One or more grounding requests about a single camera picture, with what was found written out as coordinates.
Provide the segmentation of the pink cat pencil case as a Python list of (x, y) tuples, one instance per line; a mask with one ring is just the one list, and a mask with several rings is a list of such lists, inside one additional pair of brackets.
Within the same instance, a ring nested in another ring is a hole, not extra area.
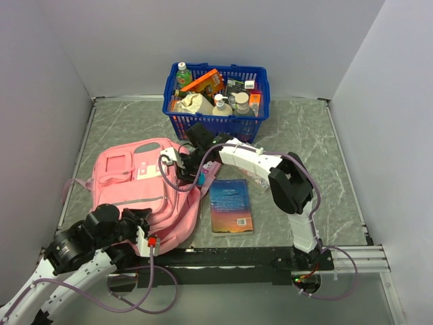
[(219, 171), (221, 164), (216, 161), (209, 161), (205, 163), (200, 171), (200, 176), (197, 182), (198, 187), (210, 187), (212, 182), (216, 178), (216, 174)]

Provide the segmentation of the pink student backpack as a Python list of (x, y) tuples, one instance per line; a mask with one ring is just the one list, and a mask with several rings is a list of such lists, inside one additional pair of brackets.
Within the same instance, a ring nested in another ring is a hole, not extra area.
[(177, 192), (168, 185), (180, 183), (174, 166), (158, 166), (160, 152), (169, 147), (188, 152), (166, 137), (108, 148), (98, 156), (91, 178), (77, 180), (92, 193), (93, 208), (101, 204), (113, 204), (119, 210), (151, 208), (149, 233), (160, 239), (160, 254), (177, 248), (191, 236), (200, 200), (209, 189), (197, 186), (190, 192)]

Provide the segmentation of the blue sunset cover book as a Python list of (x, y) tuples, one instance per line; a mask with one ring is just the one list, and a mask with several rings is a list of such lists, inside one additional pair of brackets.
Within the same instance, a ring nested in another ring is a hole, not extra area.
[(214, 236), (252, 234), (254, 225), (245, 179), (220, 179), (210, 187), (210, 222)]

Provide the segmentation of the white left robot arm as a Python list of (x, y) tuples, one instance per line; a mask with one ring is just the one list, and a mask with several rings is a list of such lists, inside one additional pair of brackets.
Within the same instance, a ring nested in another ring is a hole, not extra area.
[(1, 307), (1, 323), (31, 324), (49, 315), (44, 304), (55, 308), (103, 276), (131, 269), (138, 256), (133, 245), (145, 241), (151, 214), (151, 208), (102, 204), (57, 234), (25, 285)]

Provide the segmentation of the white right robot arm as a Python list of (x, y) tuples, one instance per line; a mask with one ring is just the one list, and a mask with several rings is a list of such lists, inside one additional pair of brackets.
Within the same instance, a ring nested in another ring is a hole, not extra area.
[(194, 147), (189, 154), (179, 153), (175, 159), (176, 173), (182, 184), (195, 183), (202, 165), (208, 161), (248, 171), (269, 182), (273, 202), (289, 215), (294, 236), (296, 264), (311, 269), (319, 261), (321, 248), (313, 214), (313, 194), (317, 185), (300, 158), (293, 152), (276, 153), (255, 148), (228, 134), (213, 135), (201, 123), (186, 131)]

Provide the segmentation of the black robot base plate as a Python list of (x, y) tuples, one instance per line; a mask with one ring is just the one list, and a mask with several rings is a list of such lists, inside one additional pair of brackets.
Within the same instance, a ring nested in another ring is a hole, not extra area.
[(154, 258), (180, 285), (271, 283), (291, 285), (295, 275), (334, 270), (332, 254), (310, 255), (292, 246), (176, 248)]

